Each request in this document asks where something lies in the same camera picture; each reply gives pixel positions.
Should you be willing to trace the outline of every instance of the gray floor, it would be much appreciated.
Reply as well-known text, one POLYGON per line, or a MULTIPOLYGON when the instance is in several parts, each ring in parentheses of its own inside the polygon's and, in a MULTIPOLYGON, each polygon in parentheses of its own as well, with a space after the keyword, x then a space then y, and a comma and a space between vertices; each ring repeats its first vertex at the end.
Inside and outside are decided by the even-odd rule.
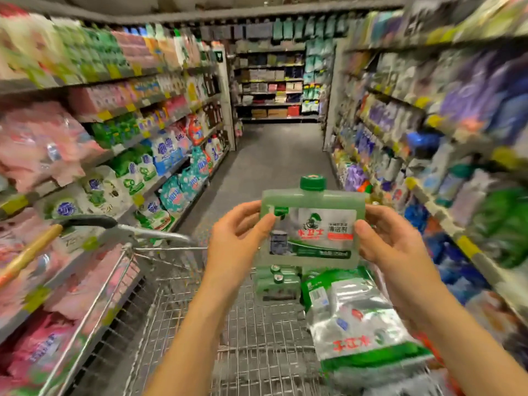
POLYGON ((234 206, 266 189, 298 187, 302 175, 323 175, 327 188, 337 189, 322 147, 318 123, 244 126, 239 150, 229 153, 180 232, 205 244, 211 226, 234 206))

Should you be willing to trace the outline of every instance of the shopping cart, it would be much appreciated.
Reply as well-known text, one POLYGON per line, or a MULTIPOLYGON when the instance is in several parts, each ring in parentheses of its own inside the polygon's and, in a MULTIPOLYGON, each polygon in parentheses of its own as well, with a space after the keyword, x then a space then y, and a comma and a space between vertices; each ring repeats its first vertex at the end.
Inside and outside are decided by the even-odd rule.
MULTIPOLYGON (((125 246, 39 396, 141 395, 198 290, 206 248, 181 234, 122 225, 105 216, 76 216, 51 226, 30 244, 4 271, 0 284, 69 226, 101 226, 125 246), (137 238, 163 239, 164 244, 141 247, 137 238), (128 262, 119 286, 108 297, 105 290, 123 261, 128 262), (96 306, 104 301, 100 312, 96 306), (97 324, 86 334, 83 329, 94 319, 97 324)), ((259 300, 248 277, 221 334, 211 393, 329 394, 318 367, 302 306, 295 300, 259 300)))

